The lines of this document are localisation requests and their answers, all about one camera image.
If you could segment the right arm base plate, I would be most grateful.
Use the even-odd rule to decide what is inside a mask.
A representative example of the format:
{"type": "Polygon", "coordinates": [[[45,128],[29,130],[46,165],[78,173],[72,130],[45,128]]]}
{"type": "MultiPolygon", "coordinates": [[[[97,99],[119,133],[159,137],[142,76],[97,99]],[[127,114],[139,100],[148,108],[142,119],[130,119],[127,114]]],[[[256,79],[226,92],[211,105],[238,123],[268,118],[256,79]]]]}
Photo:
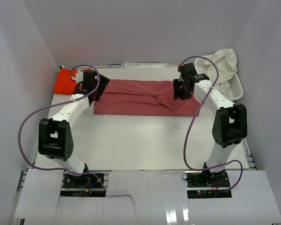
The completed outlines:
{"type": "Polygon", "coordinates": [[[207,181],[200,172],[186,172],[182,175],[186,181],[188,199],[212,199],[231,198],[231,191],[224,191],[230,188],[227,172],[221,177],[212,178],[207,181]]]}

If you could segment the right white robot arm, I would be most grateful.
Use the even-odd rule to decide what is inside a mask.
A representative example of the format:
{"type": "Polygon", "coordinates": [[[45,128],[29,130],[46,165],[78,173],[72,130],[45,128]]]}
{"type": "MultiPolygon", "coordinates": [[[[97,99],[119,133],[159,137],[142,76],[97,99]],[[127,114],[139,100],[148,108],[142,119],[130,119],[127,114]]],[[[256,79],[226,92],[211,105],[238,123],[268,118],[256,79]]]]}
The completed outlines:
{"type": "Polygon", "coordinates": [[[213,187],[225,174],[225,167],[233,149],[247,136],[247,111],[242,104],[236,105],[212,86],[206,74],[198,74],[193,63],[178,67],[180,76],[173,80],[174,99],[194,97],[210,107],[214,113],[212,136],[214,146],[203,165],[202,181],[213,187]]]}

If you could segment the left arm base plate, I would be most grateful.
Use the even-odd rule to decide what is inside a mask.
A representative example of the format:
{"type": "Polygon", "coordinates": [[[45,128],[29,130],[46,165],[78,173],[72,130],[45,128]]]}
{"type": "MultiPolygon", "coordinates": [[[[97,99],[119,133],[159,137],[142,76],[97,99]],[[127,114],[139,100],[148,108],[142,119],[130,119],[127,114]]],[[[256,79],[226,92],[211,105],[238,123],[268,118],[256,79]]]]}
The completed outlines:
{"type": "Polygon", "coordinates": [[[61,184],[61,197],[105,197],[106,192],[102,188],[100,182],[104,187],[108,186],[108,174],[96,173],[94,175],[72,176],[65,173],[61,184]]]}

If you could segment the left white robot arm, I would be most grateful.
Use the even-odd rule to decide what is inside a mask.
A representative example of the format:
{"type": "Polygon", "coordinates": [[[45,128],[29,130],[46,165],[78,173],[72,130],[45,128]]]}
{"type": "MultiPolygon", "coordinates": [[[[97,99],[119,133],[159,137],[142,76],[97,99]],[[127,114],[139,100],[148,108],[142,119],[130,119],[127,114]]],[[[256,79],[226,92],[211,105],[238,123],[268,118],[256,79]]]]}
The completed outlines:
{"type": "Polygon", "coordinates": [[[41,119],[38,132],[38,153],[57,162],[68,172],[75,173],[79,187],[89,183],[88,166],[74,154],[71,127],[93,102],[99,101],[109,78],[94,70],[76,73],[76,86],[70,102],[49,119],[41,119]]]}

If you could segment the pink t-shirt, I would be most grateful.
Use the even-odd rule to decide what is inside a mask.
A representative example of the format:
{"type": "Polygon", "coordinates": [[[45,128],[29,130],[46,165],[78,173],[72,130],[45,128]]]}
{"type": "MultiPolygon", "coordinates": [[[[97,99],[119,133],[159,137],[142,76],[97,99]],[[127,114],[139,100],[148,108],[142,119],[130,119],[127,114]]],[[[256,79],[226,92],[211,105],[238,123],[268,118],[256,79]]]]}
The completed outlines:
{"type": "Polygon", "coordinates": [[[95,115],[194,116],[200,103],[174,99],[171,81],[110,80],[95,115]]]}

